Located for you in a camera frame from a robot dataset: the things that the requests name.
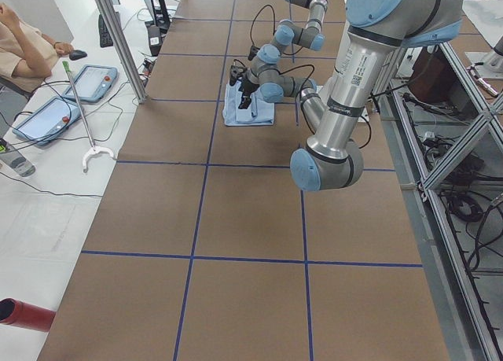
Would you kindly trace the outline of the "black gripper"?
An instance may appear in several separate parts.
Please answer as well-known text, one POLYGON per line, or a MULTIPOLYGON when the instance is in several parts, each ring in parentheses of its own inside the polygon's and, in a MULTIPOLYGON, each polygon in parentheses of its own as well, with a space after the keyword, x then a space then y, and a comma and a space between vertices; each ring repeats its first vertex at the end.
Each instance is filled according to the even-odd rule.
POLYGON ((251 95, 259 89, 259 84, 252 82, 248 78, 248 73, 241 74, 241 81, 239 91, 241 92, 241 101, 238 106, 239 109, 248 109, 252 103, 251 95))
POLYGON ((248 52, 248 60, 252 61, 257 53, 259 52, 260 48, 257 46, 250 46, 249 52, 248 52))

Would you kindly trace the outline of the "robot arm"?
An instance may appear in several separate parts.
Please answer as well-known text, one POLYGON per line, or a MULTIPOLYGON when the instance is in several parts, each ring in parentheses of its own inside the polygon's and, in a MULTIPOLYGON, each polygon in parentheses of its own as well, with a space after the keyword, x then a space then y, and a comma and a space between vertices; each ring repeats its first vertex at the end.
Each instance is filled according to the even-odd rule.
POLYGON ((287 76, 278 70, 277 64, 291 45, 313 51, 319 51, 323 47, 325 36, 322 33, 322 25, 328 9, 328 0, 285 1, 308 10, 307 23, 300 27, 292 20, 281 20, 268 43, 262 46, 252 43, 248 55, 251 65, 242 75, 243 90, 271 90, 277 91, 281 96, 293 96, 303 89, 316 88, 316 83, 310 77, 297 79, 287 76))
POLYGON ((461 29, 463 0, 347 0, 349 43, 340 48, 339 67, 327 83, 327 98, 319 96, 310 79, 281 74, 277 63, 292 44, 310 50, 322 47, 328 0, 286 1, 308 10, 306 26, 282 21, 251 65, 230 82, 240 88, 241 109, 252 103, 255 92, 267 103, 299 99, 314 129, 290 160, 292 178, 301 190, 351 186, 363 170, 361 151, 351 136, 388 54, 400 47, 433 46, 454 39, 461 29))

